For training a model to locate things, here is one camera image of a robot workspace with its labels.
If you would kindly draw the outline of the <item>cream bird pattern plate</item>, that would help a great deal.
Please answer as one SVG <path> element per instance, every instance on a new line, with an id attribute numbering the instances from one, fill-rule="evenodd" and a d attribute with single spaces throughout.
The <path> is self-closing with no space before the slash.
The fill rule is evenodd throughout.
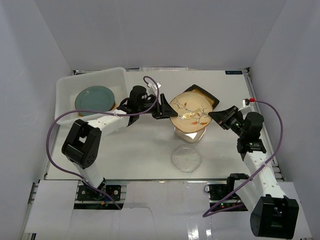
<path id="1" fill-rule="evenodd" d="M 212 118 L 212 104 L 200 93 L 187 91 L 177 95 L 169 105 L 177 112 L 177 117 L 170 117 L 176 129 L 184 133 L 198 132 L 207 127 Z"/>

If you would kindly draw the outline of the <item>beige square bowl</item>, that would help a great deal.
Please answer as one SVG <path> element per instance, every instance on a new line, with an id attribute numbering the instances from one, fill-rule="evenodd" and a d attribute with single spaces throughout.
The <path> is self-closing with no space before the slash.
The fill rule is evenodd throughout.
<path id="1" fill-rule="evenodd" d="M 198 142 L 203 137 L 206 132 L 206 128 L 203 128 L 196 132 L 186 133 L 175 127 L 174 132 L 180 139 L 192 144 Z"/>

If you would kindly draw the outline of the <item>black and amber square plate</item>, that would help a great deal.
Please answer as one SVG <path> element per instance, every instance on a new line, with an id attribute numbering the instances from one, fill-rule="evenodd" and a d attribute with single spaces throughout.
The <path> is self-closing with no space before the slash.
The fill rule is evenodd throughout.
<path id="1" fill-rule="evenodd" d="M 193 93 L 198 93 L 201 96 L 203 96 L 212 106 L 212 109 L 214 110 L 220 103 L 220 101 L 213 96 L 211 93 L 209 93 L 208 91 L 206 91 L 205 89 L 203 89 L 202 87 L 193 84 L 192 86 L 188 87 L 185 92 L 193 92 Z"/>

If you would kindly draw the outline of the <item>teal round plate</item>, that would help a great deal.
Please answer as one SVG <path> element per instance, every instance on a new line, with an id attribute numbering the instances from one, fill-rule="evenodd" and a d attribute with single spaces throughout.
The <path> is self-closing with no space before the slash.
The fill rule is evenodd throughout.
<path id="1" fill-rule="evenodd" d="M 105 86 L 90 86 L 82 90 L 74 101 L 76 110 L 107 112 L 116 104 L 115 95 Z"/>

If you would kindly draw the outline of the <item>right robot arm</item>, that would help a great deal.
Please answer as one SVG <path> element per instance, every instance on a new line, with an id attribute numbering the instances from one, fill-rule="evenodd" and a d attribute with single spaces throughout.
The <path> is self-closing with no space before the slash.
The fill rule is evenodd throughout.
<path id="1" fill-rule="evenodd" d="M 281 189 L 267 157 L 260 138 L 264 117 L 254 111 L 243 115 L 236 106 L 210 112 L 209 116 L 238 136 L 237 151 L 250 172 L 232 173 L 227 178 L 224 199 L 242 200 L 250 213 L 250 229 L 255 237 L 293 239 L 299 205 Z"/>

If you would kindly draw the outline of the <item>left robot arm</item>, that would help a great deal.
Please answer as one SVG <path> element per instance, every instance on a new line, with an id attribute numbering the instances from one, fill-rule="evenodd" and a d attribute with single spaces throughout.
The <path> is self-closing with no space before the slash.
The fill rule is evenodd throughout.
<path id="1" fill-rule="evenodd" d="M 140 114 L 151 114 L 154 119 L 178 116 L 163 93 L 148 95 L 145 87 L 136 85 L 116 110 L 94 120 L 78 119 L 73 123 L 61 152 L 76 166 L 82 180 L 89 186 L 88 193 L 94 199 L 99 200 L 106 193 L 106 187 L 102 184 L 105 179 L 95 164 L 101 139 L 132 125 Z"/>

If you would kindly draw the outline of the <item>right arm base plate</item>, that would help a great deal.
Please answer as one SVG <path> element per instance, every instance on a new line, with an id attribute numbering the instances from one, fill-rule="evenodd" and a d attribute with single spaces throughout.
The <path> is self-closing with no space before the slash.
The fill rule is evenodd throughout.
<path id="1" fill-rule="evenodd" d="M 207 184 L 204 186 L 203 190 L 209 196 L 210 207 L 212 207 L 215 203 L 219 202 L 221 199 L 223 199 L 226 195 L 228 195 L 231 192 L 226 183 Z M 231 207 L 236 208 L 229 210 L 230 212 L 248 211 L 243 201 L 236 193 L 234 193 L 232 196 L 220 203 L 214 210 L 218 211 Z"/>

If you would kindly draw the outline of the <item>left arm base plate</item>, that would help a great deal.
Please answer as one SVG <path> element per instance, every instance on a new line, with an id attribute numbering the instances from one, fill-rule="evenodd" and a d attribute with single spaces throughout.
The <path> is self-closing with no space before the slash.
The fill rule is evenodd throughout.
<path id="1" fill-rule="evenodd" d="M 121 210 L 123 208 L 121 185 L 102 185 L 101 191 L 107 193 L 109 197 L 87 185 L 80 185 L 73 208 L 75 210 Z"/>

